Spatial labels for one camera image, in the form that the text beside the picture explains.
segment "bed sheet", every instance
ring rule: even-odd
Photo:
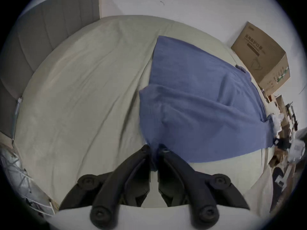
[[[216,38],[159,17],[106,17],[70,36],[41,63],[26,87],[14,141],[29,175],[57,203],[80,176],[113,171],[145,143],[138,92],[148,85],[159,35],[245,67]],[[262,149],[191,166],[228,175],[244,194],[262,174],[268,156]]]

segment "mattress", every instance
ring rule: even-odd
[[[106,17],[67,38],[29,81],[14,141],[29,175],[57,203],[79,177],[113,171],[145,143],[139,128],[138,92],[148,85],[159,35],[188,42],[245,68],[216,38],[159,17]],[[252,82],[267,114],[274,112],[253,78]],[[244,194],[270,156],[272,149],[260,149],[191,166],[207,174],[226,174]]]

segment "cardboard box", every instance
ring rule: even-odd
[[[267,95],[290,78],[286,52],[253,24],[247,22],[231,48]]]

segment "gray headboard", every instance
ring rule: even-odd
[[[17,100],[42,61],[97,20],[99,0],[46,0],[16,21],[0,53],[0,132],[12,137]]]

